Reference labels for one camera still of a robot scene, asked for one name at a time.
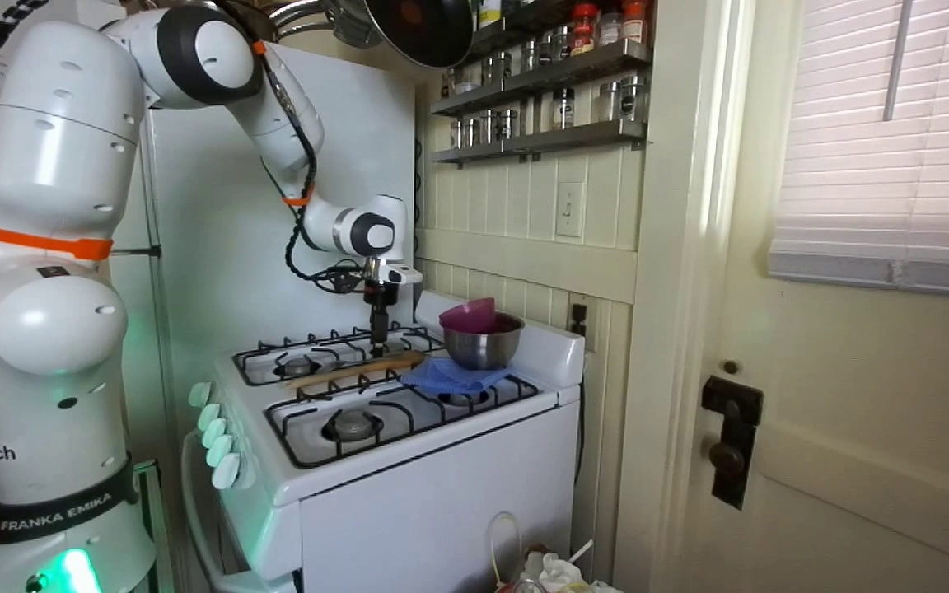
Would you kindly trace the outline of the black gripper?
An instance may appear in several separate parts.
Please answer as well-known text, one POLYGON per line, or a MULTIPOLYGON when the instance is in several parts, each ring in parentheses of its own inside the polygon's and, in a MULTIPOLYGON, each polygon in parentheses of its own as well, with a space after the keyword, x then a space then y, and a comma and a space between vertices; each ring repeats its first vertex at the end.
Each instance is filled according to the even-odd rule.
POLYGON ((368 314, 368 340, 379 343, 379 314, 387 306, 399 303, 399 286, 391 278, 366 278, 364 284, 364 298, 372 306, 368 314))

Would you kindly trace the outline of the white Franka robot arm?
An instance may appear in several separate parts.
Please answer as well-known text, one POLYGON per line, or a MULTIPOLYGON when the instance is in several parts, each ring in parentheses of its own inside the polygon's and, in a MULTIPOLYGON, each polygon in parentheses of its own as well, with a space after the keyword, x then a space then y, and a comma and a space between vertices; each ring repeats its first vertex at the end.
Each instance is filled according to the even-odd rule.
POLYGON ((135 593, 154 567, 125 427, 125 298, 105 275, 139 130, 220 104, 310 243, 387 278, 399 221, 315 193, 312 104, 216 5, 105 27, 0 16, 0 593, 135 593))

